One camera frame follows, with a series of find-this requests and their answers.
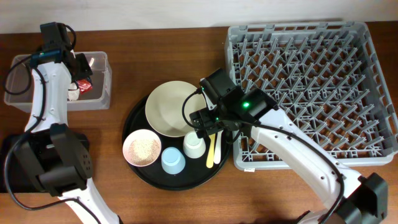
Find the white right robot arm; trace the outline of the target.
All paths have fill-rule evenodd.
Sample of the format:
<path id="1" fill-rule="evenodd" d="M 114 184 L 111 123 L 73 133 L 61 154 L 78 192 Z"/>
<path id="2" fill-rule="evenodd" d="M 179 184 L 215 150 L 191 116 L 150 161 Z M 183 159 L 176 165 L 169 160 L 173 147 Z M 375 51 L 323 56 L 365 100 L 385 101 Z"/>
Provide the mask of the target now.
<path id="1" fill-rule="evenodd" d="M 307 211 L 296 223 L 380 223 L 387 217 L 388 184 L 364 177 L 337 161 L 289 119 L 268 94 L 240 87 L 211 99 L 213 111 L 190 114 L 197 136 L 224 129 L 252 138 L 281 158 L 318 195 L 324 209 Z"/>

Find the white plastic fork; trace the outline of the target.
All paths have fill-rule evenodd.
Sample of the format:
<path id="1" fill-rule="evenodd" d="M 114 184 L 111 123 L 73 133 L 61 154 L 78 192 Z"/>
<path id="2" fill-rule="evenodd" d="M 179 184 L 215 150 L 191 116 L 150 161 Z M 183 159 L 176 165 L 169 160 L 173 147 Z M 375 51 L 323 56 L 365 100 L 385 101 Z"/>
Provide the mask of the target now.
<path id="1" fill-rule="evenodd" d="M 213 162 L 215 164 L 219 164 L 221 161 L 221 140 L 222 140 L 223 130 L 219 131 L 216 135 L 216 142 L 215 142 L 215 154 Z"/>

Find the red snack wrapper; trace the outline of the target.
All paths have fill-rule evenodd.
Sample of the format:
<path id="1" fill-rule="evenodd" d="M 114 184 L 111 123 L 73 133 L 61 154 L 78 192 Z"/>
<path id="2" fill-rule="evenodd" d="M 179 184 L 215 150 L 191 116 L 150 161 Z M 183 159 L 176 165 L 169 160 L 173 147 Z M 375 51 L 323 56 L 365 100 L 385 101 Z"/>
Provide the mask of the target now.
<path id="1" fill-rule="evenodd" d="M 76 84 L 81 94 L 84 94 L 93 89 L 91 82 L 87 79 L 77 80 Z"/>

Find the pink bowl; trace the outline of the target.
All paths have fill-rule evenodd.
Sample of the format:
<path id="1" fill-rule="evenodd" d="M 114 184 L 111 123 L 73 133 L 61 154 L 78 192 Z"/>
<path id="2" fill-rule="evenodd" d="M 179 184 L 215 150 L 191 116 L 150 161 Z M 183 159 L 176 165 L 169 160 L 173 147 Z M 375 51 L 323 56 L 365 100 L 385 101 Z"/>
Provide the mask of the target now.
<path id="1" fill-rule="evenodd" d="M 138 129 L 130 133 L 123 142 L 123 156 L 133 166 L 145 167 L 153 164 L 160 156 L 160 137 L 148 129 Z"/>

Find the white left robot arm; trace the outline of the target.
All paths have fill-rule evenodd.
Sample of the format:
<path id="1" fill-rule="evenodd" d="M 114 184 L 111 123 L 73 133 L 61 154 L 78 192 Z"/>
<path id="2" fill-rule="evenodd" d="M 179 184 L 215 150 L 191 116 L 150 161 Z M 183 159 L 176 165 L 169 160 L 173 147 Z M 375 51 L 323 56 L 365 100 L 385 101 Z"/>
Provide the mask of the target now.
<path id="1" fill-rule="evenodd" d="M 84 54 L 48 50 L 27 57 L 34 96 L 29 121 L 4 160 L 6 192 L 21 208 L 43 210 L 66 203 L 83 223 L 121 223 L 105 203 L 93 182 L 93 165 L 85 136 L 75 134 L 67 121 L 67 100 L 75 77 L 92 74 Z M 39 192 L 57 197 L 56 202 L 30 207 L 12 191 L 9 167 L 17 159 Z"/>

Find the beige plate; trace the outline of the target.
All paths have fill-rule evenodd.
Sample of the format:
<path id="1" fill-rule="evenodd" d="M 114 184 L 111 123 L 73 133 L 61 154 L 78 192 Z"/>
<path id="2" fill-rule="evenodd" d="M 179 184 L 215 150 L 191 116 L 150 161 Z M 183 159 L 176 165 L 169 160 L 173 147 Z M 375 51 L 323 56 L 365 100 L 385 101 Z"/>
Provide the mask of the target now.
<path id="1" fill-rule="evenodd" d="M 192 94 L 197 88 L 187 82 L 171 81 L 159 85 L 149 95 L 145 114 L 150 126 L 159 134 L 179 138 L 193 128 L 184 120 L 184 116 L 189 118 L 189 114 L 206 106 L 202 95 Z"/>

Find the light blue cup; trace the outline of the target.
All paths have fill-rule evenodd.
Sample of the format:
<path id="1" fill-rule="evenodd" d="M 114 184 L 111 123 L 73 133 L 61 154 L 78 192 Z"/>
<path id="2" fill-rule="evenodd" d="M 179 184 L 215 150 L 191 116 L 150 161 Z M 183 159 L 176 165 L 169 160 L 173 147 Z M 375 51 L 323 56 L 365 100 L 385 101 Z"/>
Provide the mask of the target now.
<path id="1" fill-rule="evenodd" d="M 183 171 L 185 164 L 185 158 L 177 148 L 168 147 L 162 152 L 161 166 L 166 173 L 178 174 Z"/>

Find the clear plastic waste bin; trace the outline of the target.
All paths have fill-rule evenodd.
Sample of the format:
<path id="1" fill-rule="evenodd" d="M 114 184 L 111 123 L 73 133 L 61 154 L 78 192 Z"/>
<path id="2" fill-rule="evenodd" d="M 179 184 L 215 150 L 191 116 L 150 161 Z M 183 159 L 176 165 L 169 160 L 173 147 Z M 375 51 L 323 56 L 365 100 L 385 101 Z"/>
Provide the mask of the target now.
<path id="1" fill-rule="evenodd" d="M 112 70 L 105 52 L 84 53 L 93 74 L 90 76 L 92 89 L 81 94 L 76 101 L 68 101 L 68 111 L 107 110 L 111 102 Z M 10 91 L 22 91 L 28 84 L 27 70 L 24 65 L 16 67 L 9 75 L 6 88 Z M 6 105 L 30 113 L 34 86 L 21 95 L 5 93 Z"/>

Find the grey dishwasher rack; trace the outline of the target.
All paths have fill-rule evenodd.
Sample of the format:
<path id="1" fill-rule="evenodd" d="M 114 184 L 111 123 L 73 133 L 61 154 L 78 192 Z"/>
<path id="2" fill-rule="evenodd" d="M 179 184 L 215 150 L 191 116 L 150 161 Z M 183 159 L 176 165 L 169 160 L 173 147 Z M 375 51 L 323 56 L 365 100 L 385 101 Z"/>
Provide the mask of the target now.
<path id="1" fill-rule="evenodd" d="M 345 165 L 397 154 L 397 115 L 365 23 L 232 26 L 224 51 L 235 84 L 267 93 Z"/>

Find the round black tray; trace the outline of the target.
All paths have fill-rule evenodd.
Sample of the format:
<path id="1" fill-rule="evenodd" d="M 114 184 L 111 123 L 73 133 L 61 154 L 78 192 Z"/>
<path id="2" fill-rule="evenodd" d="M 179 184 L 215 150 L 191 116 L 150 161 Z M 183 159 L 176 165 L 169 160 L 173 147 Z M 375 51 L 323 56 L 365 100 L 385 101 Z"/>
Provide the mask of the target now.
<path id="1" fill-rule="evenodd" d="M 152 131 L 150 124 L 145 116 L 145 105 L 147 97 L 143 97 L 130 111 L 123 127 L 122 141 L 138 129 L 148 129 Z M 161 166 L 161 158 L 158 158 L 153 164 L 145 167 L 136 167 L 130 165 L 130 169 L 147 184 L 163 190 L 188 190 L 204 184 L 214 177 L 224 166 L 233 151 L 233 145 L 227 141 L 232 137 L 225 133 L 221 136 L 221 161 L 219 164 L 208 168 L 206 166 L 206 155 L 198 159 L 185 158 L 185 167 L 178 174 L 172 175 L 166 173 Z"/>

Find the yellow plastic knife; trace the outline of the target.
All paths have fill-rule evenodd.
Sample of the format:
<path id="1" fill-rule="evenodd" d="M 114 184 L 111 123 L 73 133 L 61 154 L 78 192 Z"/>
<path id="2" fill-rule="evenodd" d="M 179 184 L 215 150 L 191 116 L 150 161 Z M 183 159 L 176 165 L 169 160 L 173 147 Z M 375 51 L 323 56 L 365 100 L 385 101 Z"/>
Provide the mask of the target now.
<path id="1" fill-rule="evenodd" d="M 208 155 L 206 158 L 206 167 L 210 169 L 213 167 L 214 164 L 216 134 L 210 135 L 209 139 L 210 139 L 210 145 L 208 148 Z"/>

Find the white cup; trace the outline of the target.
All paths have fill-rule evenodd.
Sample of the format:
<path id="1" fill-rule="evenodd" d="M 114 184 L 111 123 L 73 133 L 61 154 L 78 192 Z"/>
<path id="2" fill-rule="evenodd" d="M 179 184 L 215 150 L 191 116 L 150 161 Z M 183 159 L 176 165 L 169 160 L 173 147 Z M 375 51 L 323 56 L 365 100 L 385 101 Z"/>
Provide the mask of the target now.
<path id="1" fill-rule="evenodd" d="M 185 135 L 183 140 L 183 151 L 191 159 L 198 159 L 204 155 L 206 150 L 205 140 L 198 138 L 196 132 L 192 131 Z"/>

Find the white tissue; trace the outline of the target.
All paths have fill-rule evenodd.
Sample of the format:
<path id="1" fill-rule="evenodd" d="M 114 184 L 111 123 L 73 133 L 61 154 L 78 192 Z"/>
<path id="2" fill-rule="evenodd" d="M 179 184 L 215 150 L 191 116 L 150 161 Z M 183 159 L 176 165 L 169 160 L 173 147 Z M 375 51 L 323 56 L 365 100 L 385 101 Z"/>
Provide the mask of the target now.
<path id="1" fill-rule="evenodd" d="M 76 83 L 71 83 L 68 87 L 68 100 L 76 101 L 80 96 L 80 89 Z"/>

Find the rice grains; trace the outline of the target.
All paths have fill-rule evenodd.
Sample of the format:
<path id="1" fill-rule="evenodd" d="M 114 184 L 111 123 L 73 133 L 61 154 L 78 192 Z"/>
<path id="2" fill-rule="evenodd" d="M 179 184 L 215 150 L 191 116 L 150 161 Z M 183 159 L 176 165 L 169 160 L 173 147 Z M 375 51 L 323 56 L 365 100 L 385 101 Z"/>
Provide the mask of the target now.
<path id="1" fill-rule="evenodd" d="M 129 161 L 135 166 L 147 166 L 159 156 L 160 146 L 153 139 L 136 139 L 129 146 Z"/>

